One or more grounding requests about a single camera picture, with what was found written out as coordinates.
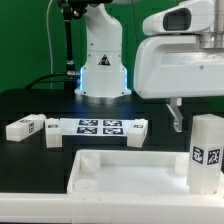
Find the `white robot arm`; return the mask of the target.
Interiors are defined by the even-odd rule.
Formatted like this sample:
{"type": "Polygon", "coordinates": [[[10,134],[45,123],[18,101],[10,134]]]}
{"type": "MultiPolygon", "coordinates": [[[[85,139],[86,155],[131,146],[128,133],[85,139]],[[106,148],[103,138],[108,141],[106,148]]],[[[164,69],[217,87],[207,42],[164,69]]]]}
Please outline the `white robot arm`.
{"type": "MultiPolygon", "coordinates": [[[[87,59],[80,71],[78,99],[114,103],[128,95],[122,65],[122,27],[105,5],[139,0],[57,0],[65,21],[67,73],[75,73],[71,21],[84,18],[87,59]]],[[[134,91],[144,99],[166,98],[176,131],[186,121],[178,107],[185,97],[224,95],[224,0],[184,0],[147,17],[147,36],[136,53],[134,91]]]]}

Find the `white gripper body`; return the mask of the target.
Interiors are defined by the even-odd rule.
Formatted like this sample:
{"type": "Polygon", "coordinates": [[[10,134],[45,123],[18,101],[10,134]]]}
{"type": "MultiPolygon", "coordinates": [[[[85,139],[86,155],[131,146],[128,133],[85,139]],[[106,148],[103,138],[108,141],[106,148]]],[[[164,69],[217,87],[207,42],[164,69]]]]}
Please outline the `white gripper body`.
{"type": "Polygon", "coordinates": [[[224,0],[185,0],[147,17],[134,90],[143,98],[224,95],[224,0]]]}

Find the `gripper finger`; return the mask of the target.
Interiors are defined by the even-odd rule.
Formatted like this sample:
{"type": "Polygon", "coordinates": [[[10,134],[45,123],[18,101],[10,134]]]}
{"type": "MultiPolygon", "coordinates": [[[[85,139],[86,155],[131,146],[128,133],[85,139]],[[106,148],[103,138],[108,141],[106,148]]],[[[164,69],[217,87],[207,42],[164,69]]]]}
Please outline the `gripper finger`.
{"type": "Polygon", "coordinates": [[[173,127],[175,131],[181,132],[183,130],[183,116],[179,107],[182,105],[182,99],[178,97],[168,98],[166,105],[173,116],[173,127]]]}

